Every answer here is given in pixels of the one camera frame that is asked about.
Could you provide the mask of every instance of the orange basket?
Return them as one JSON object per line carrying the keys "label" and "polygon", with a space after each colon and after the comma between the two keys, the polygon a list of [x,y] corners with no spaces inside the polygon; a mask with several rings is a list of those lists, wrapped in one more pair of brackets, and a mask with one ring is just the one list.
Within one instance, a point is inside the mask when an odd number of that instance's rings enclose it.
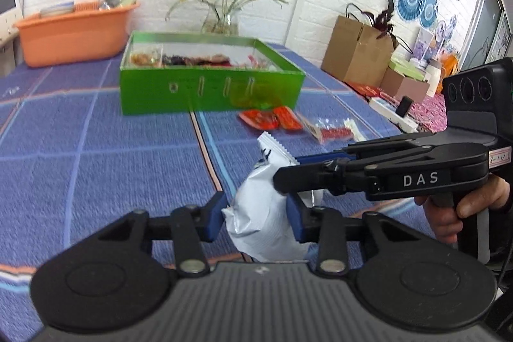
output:
{"label": "orange basket", "polygon": [[83,2],[66,15],[41,18],[35,13],[15,26],[30,67],[101,60],[120,53],[126,45],[131,6],[99,10],[98,2]]}

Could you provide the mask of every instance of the human hand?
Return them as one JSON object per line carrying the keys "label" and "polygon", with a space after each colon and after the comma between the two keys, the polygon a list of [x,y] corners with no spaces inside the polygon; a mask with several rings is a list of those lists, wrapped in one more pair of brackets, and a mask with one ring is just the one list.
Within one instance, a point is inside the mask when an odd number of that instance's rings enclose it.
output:
{"label": "human hand", "polygon": [[463,229],[463,222],[460,219],[475,215],[486,208],[500,209],[506,204],[508,198],[509,183],[490,174],[488,182],[461,199],[456,210],[439,208],[425,196],[416,197],[415,203],[424,208],[435,237],[446,244],[454,244],[458,239],[457,234]]}

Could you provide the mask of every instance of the camera lens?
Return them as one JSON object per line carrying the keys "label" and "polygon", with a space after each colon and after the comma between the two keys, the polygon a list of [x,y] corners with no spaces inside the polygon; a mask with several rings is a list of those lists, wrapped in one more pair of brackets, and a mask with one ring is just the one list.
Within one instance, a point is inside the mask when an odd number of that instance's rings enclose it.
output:
{"label": "camera lens", "polygon": [[474,102],[474,85],[468,77],[461,81],[460,90],[466,104]]}
{"label": "camera lens", "polygon": [[456,102],[456,99],[458,97],[458,91],[456,90],[456,86],[454,86],[453,83],[451,83],[448,87],[449,92],[449,100],[451,102]]}
{"label": "camera lens", "polygon": [[486,77],[481,77],[478,83],[479,96],[483,100],[488,100],[492,97],[492,84]]}

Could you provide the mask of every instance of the green box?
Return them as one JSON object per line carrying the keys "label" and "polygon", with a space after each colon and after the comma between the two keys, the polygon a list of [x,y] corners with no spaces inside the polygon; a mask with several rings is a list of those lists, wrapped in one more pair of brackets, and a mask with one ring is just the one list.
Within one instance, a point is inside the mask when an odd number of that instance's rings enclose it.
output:
{"label": "green box", "polygon": [[[266,57],[280,70],[236,67],[174,66],[128,68],[132,51],[160,46],[166,54],[200,56],[253,54]],[[216,34],[145,33],[134,31],[120,69],[124,115],[148,113],[269,109],[296,106],[304,72],[280,53],[253,38]]]}

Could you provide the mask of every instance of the black circular joint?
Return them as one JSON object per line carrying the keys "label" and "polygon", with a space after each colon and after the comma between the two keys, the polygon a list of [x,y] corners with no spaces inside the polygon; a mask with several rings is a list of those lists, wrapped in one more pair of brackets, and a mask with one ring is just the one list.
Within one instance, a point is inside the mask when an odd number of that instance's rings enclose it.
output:
{"label": "black circular joint", "polygon": [[123,268],[110,263],[83,264],[68,274],[66,283],[81,296],[101,297],[115,293],[126,281]]}
{"label": "black circular joint", "polygon": [[487,77],[481,77],[478,82],[478,92],[481,99],[484,101],[489,100],[492,97],[492,84]]}
{"label": "black circular joint", "polygon": [[428,240],[387,246],[358,271],[356,285],[376,317],[417,332],[454,331],[475,323],[496,291],[483,264]]}
{"label": "black circular joint", "polygon": [[468,77],[461,79],[460,92],[461,92],[461,97],[463,98],[463,101],[466,104],[471,104],[472,102],[474,102],[474,97],[475,97],[474,84],[472,83],[472,80],[470,80]]}
{"label": "black circular joint", "polygon": [[456,99],[458,98],[458,90],[456,89],[456,86],[454,86],[454,83],[451,83],[447,89],[449,92],[449,100],[451,102],[456,102]]}
{"label": "black circular joint", "polygon": [[45,325],[92,334],[144,319],[162,304],[169,287],[168,271],[149,254],[97,241],[82,242],[42,265],[30,296]]}

